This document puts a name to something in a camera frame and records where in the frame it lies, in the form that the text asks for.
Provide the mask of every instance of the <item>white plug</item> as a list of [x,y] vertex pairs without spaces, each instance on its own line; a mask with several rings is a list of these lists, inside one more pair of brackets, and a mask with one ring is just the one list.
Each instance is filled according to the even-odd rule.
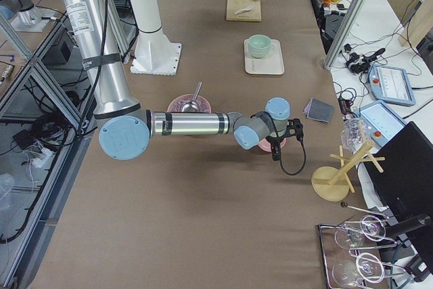
[[42,148],[42,154],[39,157],[32,158],[32,165],[37,169],[41,169],[47,164],[47,161],[51,156],[53,156],[53,152],[48,148]]

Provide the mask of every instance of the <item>white desk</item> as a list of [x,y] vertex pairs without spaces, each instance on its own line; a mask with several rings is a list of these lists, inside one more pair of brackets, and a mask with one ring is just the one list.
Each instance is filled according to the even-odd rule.
[[[348,6],[347,1],[344,1],[343,3],[345,6]],[[385,35],[392,34],[396,30],[397,26],[401,27],[401,23],[387,0],[367,0],[360,14],[358,15],[358,18],[354,26],[352,27],[352,30],[350,31],[349,37],[347,38],[346,42],[350,43],[351,45],[357,45],[364,43],[361,40],[378,40]],[[355,52],[358,54],[366,54],[371,51],[373,53],[382,47],[386,48],[386,51],[383,55],[385,58],[397,54],[405,49],[404,47],[400,46],[400,43],[398,42],[398,35],[395,35],[392,39],[388,37],[383,41],[375,42],[371,45],[360,45],[356,47]],[[414,52],[412,51],[412,49],[409,48],[408,50],[400,53],[399,55],[393,58],[389,58],[386,65],[406,69],[406,71],[410,74],[409,80],[412,87],[425,87],[433,85],[432,73],[429,71],[424,61],[418,56],[415,56],[413,58],[413,61],[421,70],[421,74],[419,76],[412,75],[420,73],[419,69],[411,61],[413,56]],[[341,55],[339,55],[336,62],[334,63],[335,68],[331,69],[334,81],[339,83],[343,89],[347,87],[353,87],[357,90],[358,95],[362,95],[364,86],[359,82],[358,76],[349,72],[349,70],[346,68],[339,68],[345,67],[345,62],[346,60]],[[336,91],[340,90],[339,86],[337,85],[335,85],[335,88]],[[433,89],[414,91],[414,93],[416,105],[405,107],[389,104],[390,107],[400,116],[406,116],[417,110],[420,106],[422,106],[433,97]],[[372,94],[369,94],[366,95],[363,99],[357,98],[355,100],[354,106],[362,107],[374,101],[374,96],[372,96]],[[410,116],[407,119],[408,122],[411,120],[414,121],[431,142],[433,142],[433,128],[431,127],[432,116],[433,103],[427,105],[418,113]],[[383,204],[376,196],[373,189],[373,184],[371,183],[369,175],[367,174],[363,166],[360,166],[359,168],[359,179],[363,187],[363,194],[367,206],[369,208],[373,206],[383,206]],[[397,264],[405,265],[409,261],[409,259],[410,258],[401,259],[398,261]],[[401,285],[406,280],[406,278],[406,276],[395,277],[399,285]],[[406,286],[406,288],[431,289],[433,288],[433,276],[429,275],[429,277],[424,282],[419,284],[409,284]]]

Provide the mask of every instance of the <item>label on robot arm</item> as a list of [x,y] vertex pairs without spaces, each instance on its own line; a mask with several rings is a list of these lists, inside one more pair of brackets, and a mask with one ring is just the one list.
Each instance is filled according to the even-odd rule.
[[95,29],[85,1],[66,6],[72,29],[75,35],[93,32]]

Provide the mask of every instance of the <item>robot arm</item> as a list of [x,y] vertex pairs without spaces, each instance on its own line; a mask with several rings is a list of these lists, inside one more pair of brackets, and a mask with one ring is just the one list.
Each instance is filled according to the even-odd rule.
[[0,0],[0,14],[7,20],[16,14],[26,26],[32,26],[41,21],[41,15],[32,0]]
[[[252,118],[240,113],[141,110],[140,103],[129,91],[112,27],[106,18],[106,0],[62,1],[74,29],[83,66],[95,89],[97,107],[93,114],[100,128],[99,142],[107,155],[121,160],[132,159],[147,148],[150,137],[155,135],[234,133],[238,144],[247,150],[268,136],[279,141],[286,134],[290,105],[280,97],[271,99],[265,111],[256,113]],[[154,12],[151,16],[153,23],[160,24],[159,13],[157,17]],[[158,33],[162,33],[160,27],[155,29],[151,38],[156,39]]]

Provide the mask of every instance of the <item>metal ladle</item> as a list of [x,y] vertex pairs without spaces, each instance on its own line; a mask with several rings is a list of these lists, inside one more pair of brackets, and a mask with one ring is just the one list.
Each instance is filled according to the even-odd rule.
[[202,88],[203,83],[200,81],[197,85],[196,92],[194,93],[191,100],[187,101],[185,104],[183,104],[181,108],[181,112],[199,112],[200,108],[198,107],[197,103],[197,96],[200,92],[200,89]]

